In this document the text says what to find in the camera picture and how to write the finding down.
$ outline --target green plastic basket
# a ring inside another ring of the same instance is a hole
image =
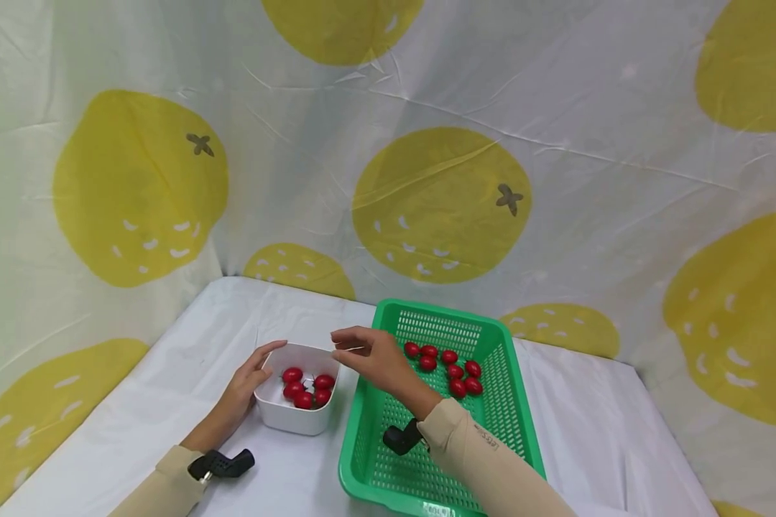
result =
[[[377,307],[373,328],[394,334],[400,347],[406,341],[432,344],[441,350],[455,350],[461,365],[468,359],[480,363],[482,396],[467,396],[460,403],[480,425],[546,478],[512,336],[506,327],[469,312],[387,299]],[[430,373],[420,372],[420,376],[448,396],[442,365]],[[345,491],[356,499],[409,516],[485,516],[465,486],[444,474],[424,446],[414,447],[405,456],[397,456],[384,446],[382,434],[388,426],[403,429],[411,418],[397,399],[360,378],[339,456],[339,480]]]

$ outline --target white bowl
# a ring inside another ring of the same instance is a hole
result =
[[[273,370],[273,375],[256,388],[256,400],[264,425],[296,434],[316,436],[328,428],[337,386],[333,387],[330,401],[319,409],[299,409],[285,398],[282,391],[285,383],[282,372],[295,366],[303,372],[302,382],[313,391],[313,378],[326,374],[338,380],[339,363],[333,360],[329,350],[288,343],[273,350],[264,361],[263,367]]]

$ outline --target arm sleeve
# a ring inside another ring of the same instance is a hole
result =
[[[193,479],[187,467],[202,456],[180,445],[172,447],[109,517],[186,517],[204,494],[204,485]]]
[[[433,461],[463,483],[489,517],[575,516],[535,469],[454,399],[437,404],[417,428]]]

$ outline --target yellow lemon print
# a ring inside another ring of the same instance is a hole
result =
[[[104,281],[135,287],[198,256],[226,206],[228,162],[201,116],[110,90],[63,148],[52,192],[75,253]]]
[[[732,0],[707,34],[695,89],[710,119],[776,131],[776,0]]]
[[[500,144],[435,127],[377,153],[356,184],[351,212],[377,261],[415,281],[452,284],[500,263],[530,207],[529,178]]]
[[[250,257],[242,274],[338,298],[356,297],[354,286],[337,261],[299,244],[263,247]]]
[[[262,0],[276,31],[322,65],[360,65],[403,37],[422,0]]]
[[[705,393],[776,425],[776,213],[681,266],[665,294],[664,320]]]
[[[719,513],[719,517],[762,517],[761,513],[755,513],[754,511],[747,510],[747,508],[742,508],[722,500],[713,501],[713,506],[716,512]]]
[[[34,367],[0,396],[0,505],[148,349],[137,339],[111,339]]]
[[[514,337],[575,352],[615,358],[621,338],[608,317],[583,305],[539,304],[501,318]]]

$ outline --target cherry tomato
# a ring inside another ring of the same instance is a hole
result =
[[[425,345],[425,347],[420,348],[420,352],[423,355],[428,355],[430,358],[437,358],[437,355],[439,355],[439,350],[431,345]]]
[[[475,360],[466,361],[466,372],[475,379],[479,379],[483,371],[480,369],[480,365]]]
[[[440,356],[440,359],[444,364],[451,365],[457,363],[457,353],[454,350],[445,350]]]
[[[334,384],[336,384],[336,381],[333,380],[333,377],[326,374],[313,379],[313,387],[317,388],[317,390],[330,390]]]
[[[287,383],[285,390],[282,392],[288,401],[293,401],[299,393],[305,391],[305,387],[299,381],[293,381]]]
[[[285,384],[293,381],[301,381],[302,371],[296,367],[288,368],[282,372],[282,380],[285,382]]]
[[[420,358],[420,370],[434,371],[436,369],[437,369],[437,360],[432,358],[431,355],[423,355]]]
[[[459,379],[452,379],[448,382],[448,391],[451,391],[455,399],[462,399],[466,396],[466,385]]]
[[[463,369],[458,365],[448,365],[445,369],[445,376],[449,379],[462,379]]]
[[[417,343],[414,343],[411,341],[409,341],[408,343],[405,343],[405,355],[408,355],[409,358],[414,359],[419,354],[420,354],[420,347],[417,346]]]
[[[313,392],[313,398],[316,398],[316,407],[323,408],[325,404],[330,402],[332,391],[330,390],[317,390]]]
[[[299,409],[311,409],[313,407],[313,395],[303,391],[296,395],[296,398],[293,399],[293,404]]]
[[[466,385],[466,391],[471,393],[471,395],[481,395],[483,392],[483,385],[481,385],[480,381],[477,381],[474,377],[469,377],[463,384]]]

